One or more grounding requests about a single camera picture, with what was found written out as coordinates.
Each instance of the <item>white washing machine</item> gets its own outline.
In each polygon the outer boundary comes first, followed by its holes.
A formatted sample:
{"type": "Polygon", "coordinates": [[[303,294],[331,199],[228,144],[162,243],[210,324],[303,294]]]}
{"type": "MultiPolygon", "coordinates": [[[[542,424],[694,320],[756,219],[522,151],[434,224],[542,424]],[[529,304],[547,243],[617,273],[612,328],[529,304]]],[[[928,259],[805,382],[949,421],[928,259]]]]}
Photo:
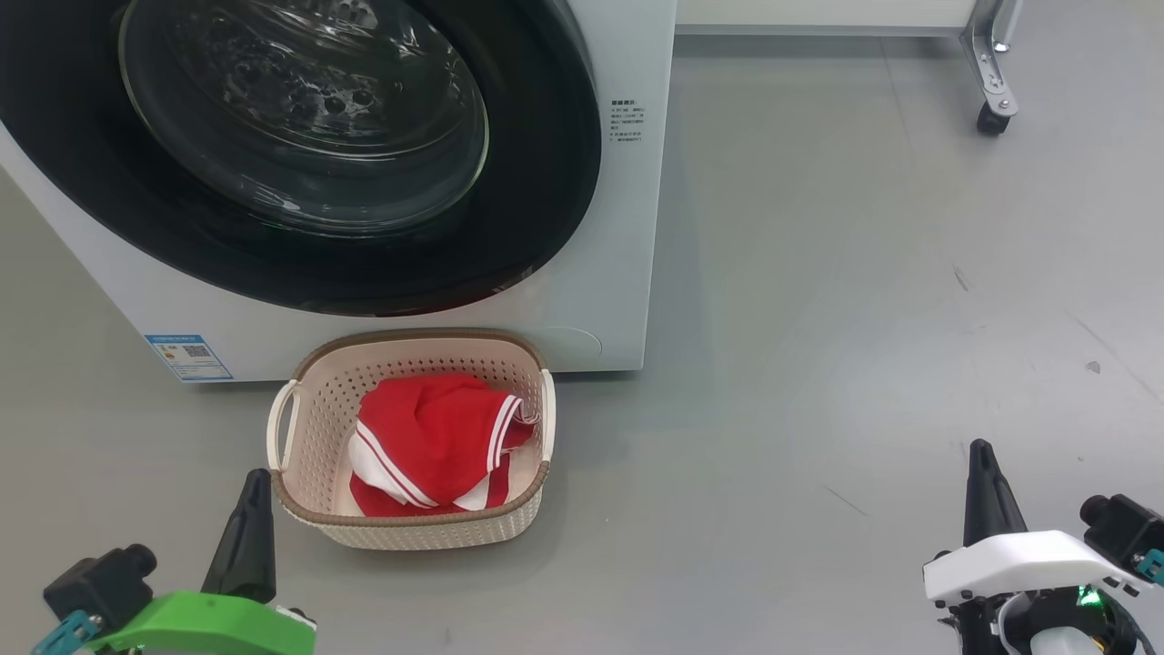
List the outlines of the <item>white washing machine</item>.
{"type": "Polygon", "coordinates": [[[0,163],[187,383],[497,327],[643,366],[675,0],[0,2],[0,163]]]}

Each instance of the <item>floor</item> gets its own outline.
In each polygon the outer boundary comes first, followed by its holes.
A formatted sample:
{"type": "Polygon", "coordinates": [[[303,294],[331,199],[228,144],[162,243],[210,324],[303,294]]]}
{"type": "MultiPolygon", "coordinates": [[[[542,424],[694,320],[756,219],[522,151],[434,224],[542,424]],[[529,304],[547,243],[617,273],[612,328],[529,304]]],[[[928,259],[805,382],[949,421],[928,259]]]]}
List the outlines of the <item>floor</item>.
{"type": "MultiPolygon", "coordinates": [[[[954,654],[921,567],[985,437],[1032,529],[1164,508],[1164,5],[1031,0],[980,99],[939,40],[681,38],[648,365],[570,379],[541,517],[371,554],[277,517],[319,653],[954,654]]],[[[197,589],[270,386],[180,387],[0,176],[0,632],[141,542],[197,589]]],[[[1129,607],[1164,642],[1164,601],[1129,607]]]]}

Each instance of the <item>washing machine drum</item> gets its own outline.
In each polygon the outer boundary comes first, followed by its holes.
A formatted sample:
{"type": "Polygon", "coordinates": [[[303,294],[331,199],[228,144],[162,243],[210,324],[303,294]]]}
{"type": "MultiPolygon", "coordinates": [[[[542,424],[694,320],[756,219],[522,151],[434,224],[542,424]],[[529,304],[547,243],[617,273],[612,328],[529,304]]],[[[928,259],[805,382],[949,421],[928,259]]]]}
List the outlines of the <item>washing machine drum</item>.
{"type": "Polygon", "coordinates": [[[520,280],[594,193],[583,47],[551,0],[0,7],[0,119],[158,259],[297,308],[396,315],[520,280]]]}

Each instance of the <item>plastic basket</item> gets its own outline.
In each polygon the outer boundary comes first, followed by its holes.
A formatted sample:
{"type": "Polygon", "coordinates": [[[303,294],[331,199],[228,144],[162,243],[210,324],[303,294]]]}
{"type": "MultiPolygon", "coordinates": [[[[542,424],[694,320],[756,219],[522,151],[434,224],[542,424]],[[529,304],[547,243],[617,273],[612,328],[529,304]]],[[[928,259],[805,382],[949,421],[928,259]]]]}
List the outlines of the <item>plastic basket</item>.
{"type": "Polygon", "coordinates": [[[275,496],[296,519],[352,548],[436,550],[516,537],[538,515],[554,453],[554,382],[538,351],[520,339],[483,330],[411,330],[347,337],[317,350],[279,391],[267,425],[275,496]],[[540,464],[512,501],[480,512],[382,519],[336,512],[348,484],[347,439],[360,399],[386,378],[468,373],[519,397],[540,420],[532,443],[540,464]],[[288,403],[286,443],[279,455],[288,403]]]}

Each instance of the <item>white stripe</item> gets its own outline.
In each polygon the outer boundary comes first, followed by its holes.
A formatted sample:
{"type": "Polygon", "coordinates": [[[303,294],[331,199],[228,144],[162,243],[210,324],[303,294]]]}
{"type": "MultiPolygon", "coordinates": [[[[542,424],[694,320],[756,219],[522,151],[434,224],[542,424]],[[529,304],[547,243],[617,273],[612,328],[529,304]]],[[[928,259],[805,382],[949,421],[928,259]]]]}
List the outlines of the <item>white stripe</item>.
{"type": "Polygon", "coordinates": [[[497,419],[494,419],[494,432],[489,435],[489,450],[485,451],[485,474],[492,474],[494,469],[502,465],[501,462],[501,443],[502,434],[505,432],[504,428],[509,423],[505,422],[505,414],[509,412],[510,407],[513,406],[513,401],[518,400],[517,397],[506,397],[505,403],[502,404],[502,408],[497,412],[497,419]]]}
{"type": "Polygon", "coordinates": [[[453,505],[468,512],[480,512],[484,510],[485,504],[489,503],[489,482],[492,477],[492,474],[485,476],[485,479],[477,483],[477,486],[469,490],[469,493],[454,500],[453,505]]]}
{"type": "Polygon", "coordinates": [[[502,437],[497,440],[497,460],[496,460],[497,467],[502,465],[502,455],[505,450],[504,449],[505,434],[509,433],[510,423],[513,422],[513,417],[517,414],[519,410],[521,410],[521,399],[517,399],[517,403],[513,404],[513,407],[510,407],[509,417],[505,418],[505,423],[502,425],[502,437]]]}
{"type": "Polygon", "coordinates": [[[526,413],[525,413],[526,410],[530,410],[530,407],[526,406],[525,404],[521,404],[521,412],[518,412],[517,417],[514,417],[513,420],[517,421],[518,423],[523,425],[523,426],[537,426],[538,425],[538,413],[534,412],[530,417],[526,417],[526,413]]]}
{"type": "Polygon", "coordinates": [[[381,464],[388,468],[388,471],[392,475],[392,477],[395,477],[397,480],[400,482],[405,491],[411,493],[413,497],[416,497],[418,501],[420,501],[421,507],[436,507],[436,504],[433,503],[433,499],[425,496],[425,492],[420,491],[420,487],[418,487],[412,480],[410,480],[409,477],[405,476],[403,471],[400,471],[399,467],[397,467],[396,463],[392,462],[392,458],[389,457],[386,453],[384,453],[384,449],[381,448],[379,446],[379,440],[377,440],[376,435],[368,429],[368,426],[364,426],[362,421],[356,421],[356,430],[361,432],[365,437],[368,437],[368,441],[371,442],[371,447],[376,450],[376,455],[381,457],[381,464]]]}
{"type": "Polygon", "coordinates": [[[364,443],[360,434],[354,432],[352,437],[348,440],[348,460],[352,463],[352,472],[355,474],[357,478],[368,483],[369,485],[383,491],[388,496],[392,497],[392,500],[402,505],[413,505],[416,501],[409,498],[409,494],[404,493],[404,490],[396,484],[384,470],[384,465],[376,460],[376,454],[371,448],[364,443]]]}

